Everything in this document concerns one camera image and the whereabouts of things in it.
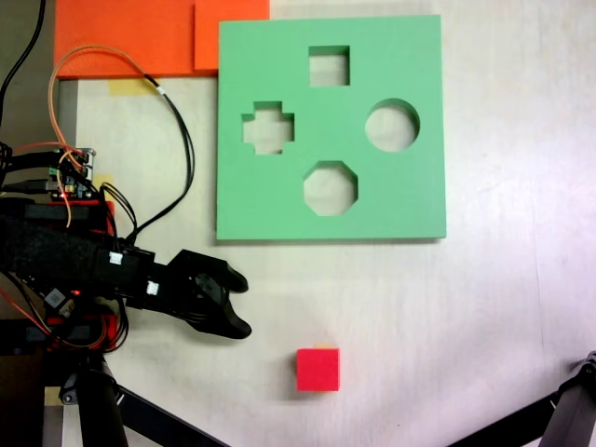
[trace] white table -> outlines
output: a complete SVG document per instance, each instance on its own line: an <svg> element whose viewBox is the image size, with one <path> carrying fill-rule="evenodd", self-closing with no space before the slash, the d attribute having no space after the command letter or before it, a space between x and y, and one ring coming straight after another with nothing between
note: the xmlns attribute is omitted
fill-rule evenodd
<svg viewBox="0 0 596 447"><path fill-rule="evenodd" d="M196 181L138 243L163 263L228 260L251 283L233 303L254 332L232 342L131 309L108 357L119 383L234 447L441 447L548 394L596 347L596 3L272 0L273 19L418 13L442 15L448 237L218 245L217 82L165 80ZM76 99L75 143L140 221L179 194L182 141L157 97L85 81ZM304 399L291 358L317 343L341 348L342 387Z"/></svg>

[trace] black tripod leg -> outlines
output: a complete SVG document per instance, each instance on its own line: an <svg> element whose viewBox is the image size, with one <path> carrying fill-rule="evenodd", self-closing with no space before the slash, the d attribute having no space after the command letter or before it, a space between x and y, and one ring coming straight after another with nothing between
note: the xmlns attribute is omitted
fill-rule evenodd
<svg viewBox="0 0 596 447"><path fill-rule="evenodd" d="M544 434L550 417L555 411L554 404L557 399L558 394L552 393L487 428L459 440L450 447L478 447L482 445L522 447Z"/></svg>
<svg viewBox="0 0 596 447"><path fill-rule="evenodd" d="M85 447L129 447L114 384L103 374L86 372L76 384L81 433Z"/></svg>
<svg viewBox="0 0 596 447"><path fill-rule="evenodd" d="M596 403L589 390L579 383L565 390L540 447L588 447L596 423Z"/></svg>
<svg viewBox="0 0 596 447"><path fill-rule="evenodd" d="M229 447L122 386L120 392L124 425L162 447Z"/></svg>

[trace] orange block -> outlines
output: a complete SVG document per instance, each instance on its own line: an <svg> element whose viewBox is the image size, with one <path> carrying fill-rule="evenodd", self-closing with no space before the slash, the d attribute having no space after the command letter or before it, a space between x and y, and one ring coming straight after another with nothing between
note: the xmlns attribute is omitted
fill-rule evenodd
<svg viewBox="0 0 596 447"><path fill-rule="evenodd" d="M268 19L269 0L196 0L196 72L217 75L221 21Z"/></svg>
<svg viewBox="0 0 596 447"><path fill-rule="evenodd" d="M216 75L219 22L266 20L268 0L57 0L54 62L70 49L107 45L127 52L155 77ZM139 77L117 56L78 55L62 79Z"/></svg>

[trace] yellow tape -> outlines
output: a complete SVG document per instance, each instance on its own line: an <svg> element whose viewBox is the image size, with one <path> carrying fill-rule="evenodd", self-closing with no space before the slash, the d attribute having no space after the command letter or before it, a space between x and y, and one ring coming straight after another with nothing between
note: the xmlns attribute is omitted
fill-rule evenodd
<svg viewBox="0 0 596 447"><path fill-rule="evenodd" d="M114 176L112 174L93 174L93 186L100 189L102 183L114 184Z"/></svg>
<svg viewBox="0 0 596 447"><path fill-rule="evenodd" d="M156 88L145 78L108 79L110 96L158 95Z"/></svg>
<svg viewBox="0 0 596 447"><path fill-rule="evenodd" d="M60 394L59 386L46 386L45 391L45 405L47 407L62 406L62 401L58 397Z"/></svg>

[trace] metal stand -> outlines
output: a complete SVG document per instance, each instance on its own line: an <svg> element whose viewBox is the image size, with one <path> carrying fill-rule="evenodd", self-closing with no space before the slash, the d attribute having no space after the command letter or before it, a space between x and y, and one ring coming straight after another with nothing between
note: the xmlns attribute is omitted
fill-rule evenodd
<svg viewBox="0 0 596 447"><path fill-rule="evenodd" d="M589 447L596 423L596 351L574 368L559 390L450 447Z"/></svg>
<svg viewBox="0 0 596 447"><path fill-rule="evenodd" d="M78 404L85 447L128 447L124 426L163 447L229 447L118 386L99 353L87 353L60 398L65 405Z"/></svg>

